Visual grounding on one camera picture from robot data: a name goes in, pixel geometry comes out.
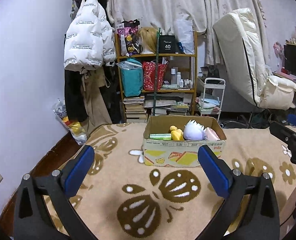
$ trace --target bottle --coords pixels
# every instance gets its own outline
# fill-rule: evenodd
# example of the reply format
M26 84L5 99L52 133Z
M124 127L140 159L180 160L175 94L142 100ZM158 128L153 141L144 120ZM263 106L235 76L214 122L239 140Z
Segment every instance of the bottle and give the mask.
M175 85L177 84L177 77L176 77L176 69L172 68L171 69L171 82L170 84Z
M183 81L182 79L181 79L180 82L179 82L179 87L180 87L180 88L183 88L183 87L184 87L184 81Z
M181 80L181 73L177 72L177 79L176 79L176 84L179 86L180 85L180 80Z

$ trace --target silver bolt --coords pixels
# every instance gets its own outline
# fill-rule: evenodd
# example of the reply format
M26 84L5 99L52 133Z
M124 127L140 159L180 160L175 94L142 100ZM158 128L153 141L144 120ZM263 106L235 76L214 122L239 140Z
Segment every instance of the silver bolt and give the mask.
M270 175L269 175L268 173L266 173L266 172L263 174L263 177L264 177L265 179L270 179Z
M54 177L57 177L60 173L61 173L60 170L54 170L54 171L52 172L52 175L53 175Z
M30 178L30 174L29 173L25 174L24 177L23 177L24 180L27 180L29 178Z
M234 169L232 172L233 172L233 174L235 174L236 176L240 176L240 175L241 175L241 171L238 170L238 169Z

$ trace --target yellow toy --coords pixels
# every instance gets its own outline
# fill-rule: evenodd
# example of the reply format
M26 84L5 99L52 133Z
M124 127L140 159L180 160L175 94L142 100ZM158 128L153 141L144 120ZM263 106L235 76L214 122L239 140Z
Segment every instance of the yellow toy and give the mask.
M175 127L174 125L170 126L171 139L173 141L184 141L184 132Z

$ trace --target wooden floor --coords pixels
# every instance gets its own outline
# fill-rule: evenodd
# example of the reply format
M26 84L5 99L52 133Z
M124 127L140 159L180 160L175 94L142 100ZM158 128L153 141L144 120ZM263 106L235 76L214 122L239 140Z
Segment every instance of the wooden floor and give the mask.
M80 146L76 143L72 135L68 133L40 160L30 174L34 177L50 174L69 160L79 149ZM8 236L13 236L15 202L16 193L7 203L0 216L0 225Z

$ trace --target white wall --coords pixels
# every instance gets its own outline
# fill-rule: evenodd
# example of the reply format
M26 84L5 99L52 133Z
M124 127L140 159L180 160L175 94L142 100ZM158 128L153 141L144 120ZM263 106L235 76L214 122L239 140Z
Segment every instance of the white wall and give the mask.
M278 69L278 58L275 56L273 44L276 41L282 45L291 38L296 27L295 0L262 0L266 16L267 35L271 54L272 71Z
M22 176L66 134L63 41L72 0L0 0L0 214Z

